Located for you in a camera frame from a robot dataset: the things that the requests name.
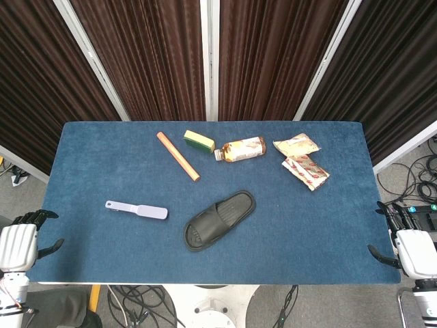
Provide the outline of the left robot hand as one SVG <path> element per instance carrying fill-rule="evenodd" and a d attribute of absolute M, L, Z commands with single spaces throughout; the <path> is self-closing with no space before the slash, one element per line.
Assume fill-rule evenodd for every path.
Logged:
<path fill-rule="evenodd" d="M 53 245 L 38 249 L 38 233 L 47 219 L 59 215 L 40 209 L 16 217 L 1 230 L 1 271 L 3 273 L 28 271 L 37 260 L 55 253 L 64 243 L 58 239 Z"/>

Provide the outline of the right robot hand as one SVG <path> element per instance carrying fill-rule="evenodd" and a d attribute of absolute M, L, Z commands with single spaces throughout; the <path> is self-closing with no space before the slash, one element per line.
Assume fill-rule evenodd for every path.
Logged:
<path fill-rule="evenodd" d="M 383 256 L 373 245 L 367 248 L 382 264 L 402 270 L 414 280 L 436 278 L 436 205 L 400 206 L 377 202 L 376 211 L 386 218 L 389 234 L 397 257 Z"/>

